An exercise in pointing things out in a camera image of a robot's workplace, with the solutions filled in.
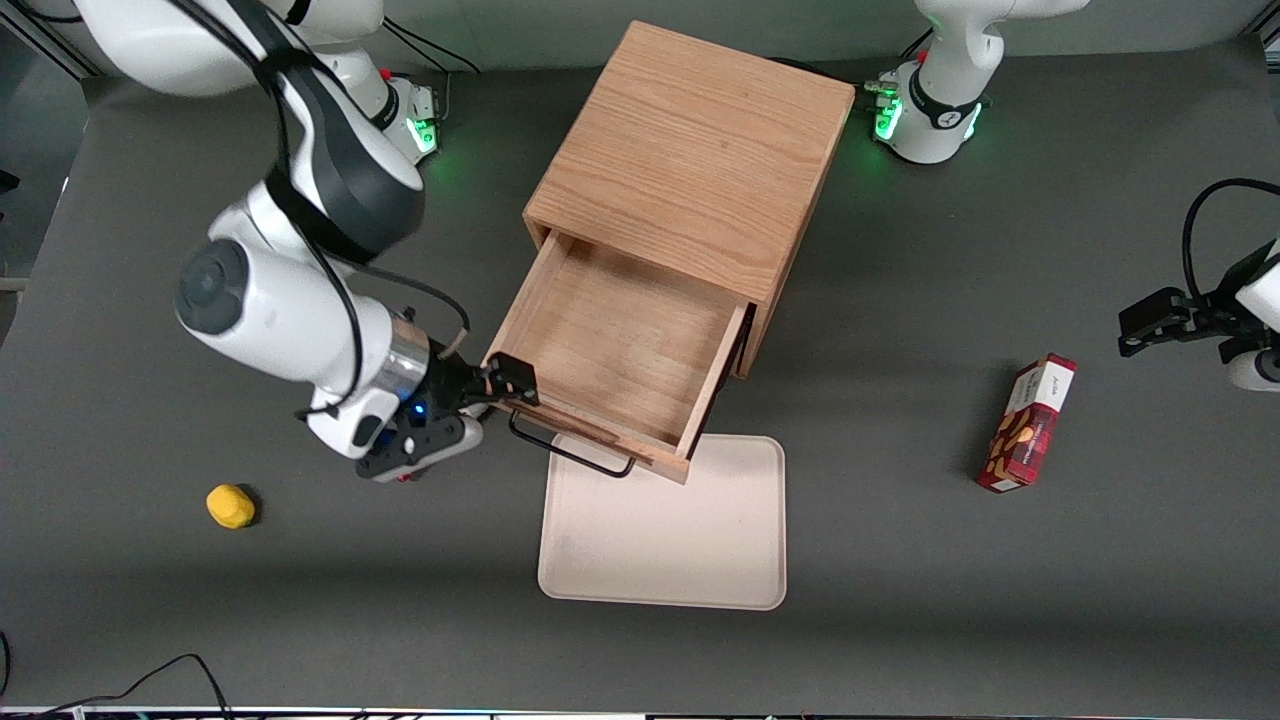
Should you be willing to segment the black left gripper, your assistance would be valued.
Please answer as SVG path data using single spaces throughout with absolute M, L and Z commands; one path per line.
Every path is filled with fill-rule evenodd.
M 1187 288 L 1161 288 L 1119 313 L 1121 357 L 1165 343 L 1213 337 L 1256 337 L 1279 329 L 1277 241 L 1270 240 L 1228 268 L 1219 286 L 1199 290 L 1187 250 Z

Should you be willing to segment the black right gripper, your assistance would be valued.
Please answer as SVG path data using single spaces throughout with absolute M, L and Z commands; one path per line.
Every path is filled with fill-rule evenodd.
M 460 443 L 465 418 L 486 419 L 493 413 L 493 398 L 530 407 L 541 404 L 536 370 L 525 360 L 493 354 L 486 380 L 481 369 L 458 354 L 444 355 L 443 345 L 430 350 L 426 375 L 402 404 L 402 432 L 416 443 Z

